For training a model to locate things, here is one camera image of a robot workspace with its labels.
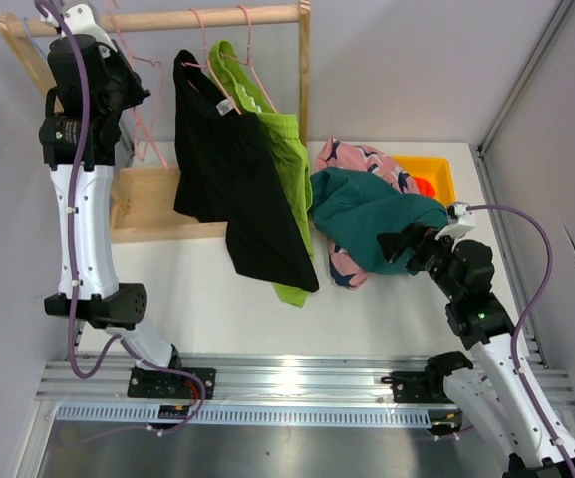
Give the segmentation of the dark teal shorts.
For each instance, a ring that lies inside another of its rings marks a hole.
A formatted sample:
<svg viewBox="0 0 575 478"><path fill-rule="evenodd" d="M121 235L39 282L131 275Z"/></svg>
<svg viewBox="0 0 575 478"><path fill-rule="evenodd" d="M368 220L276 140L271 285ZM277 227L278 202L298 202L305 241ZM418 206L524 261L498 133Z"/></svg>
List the dark teal shorts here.
<svg viewBox="0 0 575 478"><path fill-rule="evenodd" d="M415 193L400 193L376 174L325 168L312 178L312 217L328 238L330 275L336 285L357 289L371 273L404 275L407 251L395 262L386 261L377 236L400 233L419 222L441 229L447 212L438 201Z"/></svg>

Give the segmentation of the orange shorts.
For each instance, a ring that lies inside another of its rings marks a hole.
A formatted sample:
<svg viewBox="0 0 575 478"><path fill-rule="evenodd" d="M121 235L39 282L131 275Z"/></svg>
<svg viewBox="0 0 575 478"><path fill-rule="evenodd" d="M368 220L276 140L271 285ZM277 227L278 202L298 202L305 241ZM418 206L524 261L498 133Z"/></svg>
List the orange shorts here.
<svg viewBox="0 0 575 478"><path fill-rule="evenodd" d="M431 185L429 181L424 178L415 177L414 182L418 189L418 193L422 196L429 197L429 198L436 198L436 192L434 187Z"/></svg>

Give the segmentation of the pink patterned shorts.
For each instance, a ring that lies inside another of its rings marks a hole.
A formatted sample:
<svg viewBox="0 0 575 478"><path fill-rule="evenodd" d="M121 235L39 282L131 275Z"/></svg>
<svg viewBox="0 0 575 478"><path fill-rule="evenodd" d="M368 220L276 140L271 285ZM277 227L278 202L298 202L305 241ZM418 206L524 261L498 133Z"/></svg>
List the pink patterned shorts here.
<svg viewBox="0 0 575 478"><path fill-rule="evenodd" d="M418 181L396 160L371 146L329 138L315 159L314 171L330 167L375 174L400 193L423 192ZM356 290L367 281L369 273L355 263L346 249L329 239L327 250L329 272L336 286Z"/></svg>

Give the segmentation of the black shorts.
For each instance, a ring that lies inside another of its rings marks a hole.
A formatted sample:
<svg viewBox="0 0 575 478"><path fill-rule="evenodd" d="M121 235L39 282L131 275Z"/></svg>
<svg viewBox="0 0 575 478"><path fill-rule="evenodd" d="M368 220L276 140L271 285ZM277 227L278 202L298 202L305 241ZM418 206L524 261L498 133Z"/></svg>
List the black shorts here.
<svg viewBox="0 0 575 478"><path fill-rule="evenodd" d="M225 94L187 50L174 59L173 81L180 171L174 211L201 223L226 223L226 247L238 274L317 291L258 116L221 113Z"/></svg>

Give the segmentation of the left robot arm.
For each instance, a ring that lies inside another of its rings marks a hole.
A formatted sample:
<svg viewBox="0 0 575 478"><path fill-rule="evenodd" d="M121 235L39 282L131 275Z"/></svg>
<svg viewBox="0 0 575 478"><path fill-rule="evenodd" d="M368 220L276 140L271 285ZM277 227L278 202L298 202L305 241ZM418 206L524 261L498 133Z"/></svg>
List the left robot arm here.
<svg viewBox="0 0 575 478"><path fill-rule="evenodd" d="M113 44L89 34L54 41L48 65L56 85L46 95L39 140L58 203L62 259L45 312L67 319L70 343L80 323L105 331L138 367L152 370L148 383L159 396L175 397L184 386L179 353L145 319L145 286L119 281L111 247L119 120L149 92Z"/></svg>

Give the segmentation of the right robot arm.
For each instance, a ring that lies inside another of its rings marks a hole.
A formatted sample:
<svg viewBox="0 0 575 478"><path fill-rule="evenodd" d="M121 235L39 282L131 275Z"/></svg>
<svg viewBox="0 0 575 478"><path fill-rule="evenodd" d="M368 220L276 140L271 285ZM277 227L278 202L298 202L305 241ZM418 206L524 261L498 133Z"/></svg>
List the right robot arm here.
<svg viewBox="0 0 575 478"><path fill-rule="evenodd" d="M411 256L445 294L447 322L465 350L429 358L423 378L432 400L452 401L494 451L507 477L575 477L575 438L537 383L518 331L491 290L491 249L455 241L421 223L377 237L386 261Z"/></svg>

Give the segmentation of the pink hanger of green shorts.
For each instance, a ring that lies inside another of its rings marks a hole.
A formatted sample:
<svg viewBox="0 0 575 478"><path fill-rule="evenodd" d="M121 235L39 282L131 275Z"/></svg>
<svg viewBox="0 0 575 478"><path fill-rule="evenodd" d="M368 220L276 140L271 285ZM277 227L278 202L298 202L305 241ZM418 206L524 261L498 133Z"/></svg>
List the pink hanger of green shorts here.
<svg viewBox="0 0 575 478"><path fill-rule="evenodd" d="M252 30L252 22L251 22L249 12L243 5L237 5L236 8L242 12L242 14L245 18L246 25L247 25L246 58L244 61L242 61L240 59L235 59L234 57L231 57L231 59L233 59L235 62L237 62L241 65L245 65L249 68L249 70L250 70L252 76L254 77L257 86L259 87L260 91L262 92L266 102L271 107L271 110L275 114L278 114L278 110L277 110L276 106L274 105L271 97L269 96L262 80L259 78L258 73L255 69L255 64L253 62L253 50L252 50L252 46L253 46L252 32L253 32L253 30Z"/></svg>

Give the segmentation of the lime green shorts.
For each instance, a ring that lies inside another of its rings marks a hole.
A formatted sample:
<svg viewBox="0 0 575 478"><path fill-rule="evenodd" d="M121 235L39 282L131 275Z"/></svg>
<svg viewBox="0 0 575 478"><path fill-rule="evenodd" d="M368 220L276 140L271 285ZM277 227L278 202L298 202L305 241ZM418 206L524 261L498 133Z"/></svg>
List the lime green shorts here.
<svg viewBox="0 0 575 478"><path fill-rule="evenodd" d="M227 40L218 41L209 52L214 73L241 111L254 113L260 120L280 183L313 264L308 219L308 209L312 204L312 186L309 179L309 158L299 138L298 121L293 114L275 114L249 68L243 68L231 57L238 59L233 46ZM273 286L281 301L296 307L304 306L311 294L291 286L275 283Z"/></svg>

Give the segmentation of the yellow plastic tray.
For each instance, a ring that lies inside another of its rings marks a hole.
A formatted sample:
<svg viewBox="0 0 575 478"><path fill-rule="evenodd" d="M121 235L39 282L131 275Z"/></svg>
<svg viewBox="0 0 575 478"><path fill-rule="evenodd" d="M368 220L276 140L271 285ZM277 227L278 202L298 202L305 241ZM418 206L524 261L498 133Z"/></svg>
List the yellow plastic tray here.
<svg viewBox="0 0 575 478"><path fill-rule="evenodd" d="M449 162L445 158L395 156L394 160L412 179L420 177L429 181L436 192L433 199L443 206L448 207L456 201Z"/></svg>

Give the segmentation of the wooden clothes rack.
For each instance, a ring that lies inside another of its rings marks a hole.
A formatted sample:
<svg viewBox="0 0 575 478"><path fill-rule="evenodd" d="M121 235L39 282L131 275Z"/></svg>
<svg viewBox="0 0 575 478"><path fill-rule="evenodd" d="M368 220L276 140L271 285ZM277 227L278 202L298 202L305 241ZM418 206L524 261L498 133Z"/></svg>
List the wooden clothes rack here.
<svg viewBox="0 0 575 478"><path fill-rule="evenodd" d="M311 3L245 7L252 25L296 23L299 25L299 136L308 136ZM197 10L207 28L247 26L236 7ZM191 12L169 11L117 14L99 18L109 33L153 32L198 29ZM55 85L49 67L32 45L33 38L22 30L22 22L12 13L0 13L0 35L15 53L42 94ZM179 179L176 168L129 167L120 171L111 193L114 201L110 219L115 243L206 239L222 237L226 224L205 223L171 211L172 186Z"/></svg>

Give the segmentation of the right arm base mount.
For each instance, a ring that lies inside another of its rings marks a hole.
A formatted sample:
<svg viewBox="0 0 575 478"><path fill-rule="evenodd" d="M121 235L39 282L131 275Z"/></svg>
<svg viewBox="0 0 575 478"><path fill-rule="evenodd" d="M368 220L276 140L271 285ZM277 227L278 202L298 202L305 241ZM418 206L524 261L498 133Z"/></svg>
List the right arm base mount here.
<svg viewBox="0 0 575 478"><path fill-rule="evenodd" d="M450 400L443 392L443 386L427 372L393 371L380 378L398 404L446 404Z"/></svg>

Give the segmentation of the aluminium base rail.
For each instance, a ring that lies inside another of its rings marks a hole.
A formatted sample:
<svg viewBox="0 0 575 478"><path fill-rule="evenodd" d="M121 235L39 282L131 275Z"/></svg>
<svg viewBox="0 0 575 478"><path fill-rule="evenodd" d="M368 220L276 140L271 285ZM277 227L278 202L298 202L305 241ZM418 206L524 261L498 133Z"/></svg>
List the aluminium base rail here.
<svg viewBox="0 0 575 478"><path fill-rule="evenodd" d="M421 372L423 356L316 357L190 355L187 367L212 368L213 396L194 418L199 424L428 428L439 404L398 401L383 381L393 371ZM185 399L130 398L133 360L111 354L89 380L64 361L51 361L35 396L35 425L57 420L172 427Z"/></svg>

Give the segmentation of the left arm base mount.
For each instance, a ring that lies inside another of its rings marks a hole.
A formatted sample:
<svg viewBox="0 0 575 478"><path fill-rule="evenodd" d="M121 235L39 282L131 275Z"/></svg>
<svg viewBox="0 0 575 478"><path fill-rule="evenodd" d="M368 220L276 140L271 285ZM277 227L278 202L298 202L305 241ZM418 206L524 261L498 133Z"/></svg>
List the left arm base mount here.
<svg viewBox="0 0 575 478"><path fill-rule="evenodd" d="M216 385L216 369L205 367L186 368L186 372L199 378L205 386L205 399L212 400ZM175 374L134 367L128 385L129 398L200 400L198 384Z"/></svg>

